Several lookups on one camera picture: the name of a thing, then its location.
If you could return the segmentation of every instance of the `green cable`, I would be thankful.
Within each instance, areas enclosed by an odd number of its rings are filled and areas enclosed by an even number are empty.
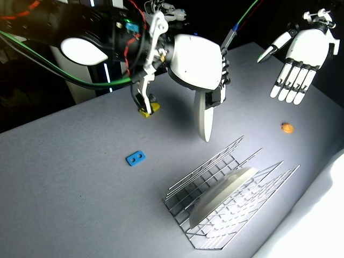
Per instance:
[[[245,16],[248,14],[248,12],[252,9],[252,7],[258,2],[259,0],[256,0],[251,4],[251,6],[247,9],[247,11],[241,16],[240,20],[238,21],[238,25],[242,22],[242,20],[245,18]]]
[[[98,86],[98,87],[108,87],[108,86],[112,86],[112,85],[119,85],[119,84],[123,84],[123,83],[127,83],[130,82],[131,79],[130,78],[122,78],[116,81],[111,81],[111,82],[103,82],[103,83],[89,83],[86,81],[83,81],[77,77],[75,77],[74,75],[62,70],[60,67],[54,65],[53,63],[51,63],[50,61],[48,61],[47,59],[45,59],[43,56],[41,56],[40,54],[36,53],[34,50],[32,50],[31,48],[29,48],[28,46],[26,46],[24,43],[22,43],[21,41],[19,41],[18,39],[16,39],[15,37],[13,37],[12,35],[0,31],[0,34],[4,35],[5,37],[7,37],[8,39],[10,39],[11,41],[14,41],[15,43],[21,45],[22,47],[26,48],[28,51],[30,51],[32,54],[38,56],[39,58],[43,59],[44,61],[46,61],[47,63],[49,63],[51,66],[53,66],[55,69],[59,70],[60,72],[64,73],[66,76],[72,77],[73,79],[80,81],[81,83],[87,83],[91,86]]]

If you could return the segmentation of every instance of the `robotic arm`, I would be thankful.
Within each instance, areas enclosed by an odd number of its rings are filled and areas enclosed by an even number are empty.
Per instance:
[[[303,18],[309,22],[310,29],[300,32],[292,29],[283,33],[258,58],[258,63],[265,61],[294,38],[287,52],[285,65],[270,93],[271,98],[278,95],[280,101],[300,104],[317,70],[325,62],[330,44],[334,44],[333,54],[338,54],[340,40],[334,39],[331,34],[330,29],[335,28],[335,23],[328,13],[325,9],[315,14],[304,13]]]
[[[138,8],[140,15],[51,0],[0,0],[0,6],[0,38],[16,50],[20,45],[5,38],[4,32],[55,46],[80,65],[125,61],[133,98],[145,117],[159,109],[155,98],[147,95],[148,84],[160,65],[168,65],[176,82],[196,91],[199,134],[209,141],[213,109],[225,100],[229,83],[228,63],[217,44],[194,35],[167,35],[168,23],[160,11],[154,13],[148,26]],[[129,63],[142,69],[131,74]]]

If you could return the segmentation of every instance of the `robot finger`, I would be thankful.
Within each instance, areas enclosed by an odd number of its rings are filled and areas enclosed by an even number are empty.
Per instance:
[[[297,66],[293,66],[293,68],[291,69],[291,72],[290,72],[288,78],[285,81],[284,87],[282,88],[281,92],[278,95],[278,100],[279,101],[284,101],[285,100],[285,98],[288,95],[291,86],[294,84],[294,81],[295,81],[297,75],[299,74],[299,72],[300,72],[300,67],[298,65]]]
[[[308,71],[309,70],[306,67],[301,69],[300,73],[296,77],[296,80],[295,80],[294,84],[292,85],[292,88],[290,89],[290,91],[289,91],[289,93],[285,99],[285,101],[287,103],[291,103],[294,100],[297,92],[301,88],[303,81],[305,80],[305,77],[306,77]]]
[[[271,98],[275,98],[280,89],[281,89],[281,86],[283,85],[284,81],[285,81],[285,78],[288,76],[289,72],[290,72],[290,69],[292,67],[291,65],[292,62],[287,62],[283,68],[282,68],[282,71],[280,72],[278,78],[277,78],[277,81],[275,82],[275,85],[273,86],[273,89],[271,90],[271,93],[270,93],[270,97]]]
[[[301,89],[299,90],[299,92],[296,94],[295,96],[295,99],[294,99],[294,104],[295,105],[298,105],[301,103],[302,99],[304,98],[305,94],[306,94],[306,91],[308,90],[308,88],[310,87],[313,79],[314,79],[314,76],[316,75],[316,71],[315,70],[310,70],[308,73],[307,73],[307,76],[304,80],[304,82],[302,83],[301,85]]]

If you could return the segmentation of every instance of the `white plate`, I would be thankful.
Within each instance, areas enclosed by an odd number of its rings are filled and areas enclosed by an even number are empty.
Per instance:
[[[214,108],[205,109],[205,91],[196,90],[194,107],[198,133],[204,141],[208,142],[213,126]]]
[[[194,209],[191,211],[190,228],[196,227],[233,192],[238,190],[247,180],[258,172],[256,168],[241,168],[224,176],[204,196],[201,196]]]

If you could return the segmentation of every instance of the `small orange ball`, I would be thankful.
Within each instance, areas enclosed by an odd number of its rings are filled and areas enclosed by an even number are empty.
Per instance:
[[[283,132],[285,132],[285,133],[293,133],[294,132],[294,127],[289,123],[283,123],[281,125],[281,128],[282,128]]]

